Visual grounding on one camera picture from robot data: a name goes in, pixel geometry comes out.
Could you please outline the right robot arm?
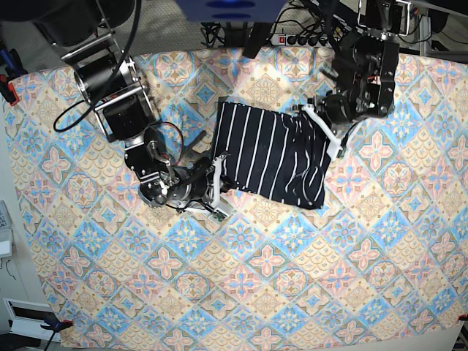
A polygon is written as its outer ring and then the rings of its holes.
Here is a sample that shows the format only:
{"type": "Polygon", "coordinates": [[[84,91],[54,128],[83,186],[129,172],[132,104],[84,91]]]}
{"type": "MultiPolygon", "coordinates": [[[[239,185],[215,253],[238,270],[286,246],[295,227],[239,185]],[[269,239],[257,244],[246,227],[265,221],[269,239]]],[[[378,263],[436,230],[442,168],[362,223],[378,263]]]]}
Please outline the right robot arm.
{"type": "Polygon", "coordinates": [[[136,37],[141,1],[38,1],[32,22],[74,69],[75,81],[108,142],[125,144],[124,158],[151,208],[200,212],[217,220],[229,214],[221,201],[226,155],[202,157],[191,167],[166,154],[146,87],[129,49],[136,37]]]}

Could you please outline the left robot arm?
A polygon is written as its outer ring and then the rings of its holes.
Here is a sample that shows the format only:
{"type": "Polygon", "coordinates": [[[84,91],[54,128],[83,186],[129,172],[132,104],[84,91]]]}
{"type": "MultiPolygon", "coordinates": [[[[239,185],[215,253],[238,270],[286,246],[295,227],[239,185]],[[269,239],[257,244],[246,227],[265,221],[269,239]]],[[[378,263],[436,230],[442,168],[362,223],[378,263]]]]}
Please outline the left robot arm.
{"type": "Polygon", "coordinates": [[[410,29],[410,1],[359,1],[350,32],[333,35],[337,1],[321,9],[327,41],[334,52],[323,74],[335,83],[298,108],[325,133],[331,159],[346,154],[349,142],[368,118],[386,118],[393,111],[399,34],[410,29]]]}

